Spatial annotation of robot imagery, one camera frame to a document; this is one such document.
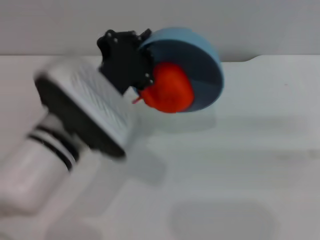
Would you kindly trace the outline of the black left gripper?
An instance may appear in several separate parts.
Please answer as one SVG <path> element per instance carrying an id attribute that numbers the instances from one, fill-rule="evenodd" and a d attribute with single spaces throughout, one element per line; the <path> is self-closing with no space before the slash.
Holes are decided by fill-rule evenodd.
<path id="1" fill-rule="evenodd" d="M 147 28 L 140 35 L 134 31 L 116 32 L 109 29 L 97 40 L 102 62 L 98 70 L 123 95 L 129 87 L 140 90 L 154 82 L 154 56 L 149 49 L 141 46 L 153 31 Z"/>

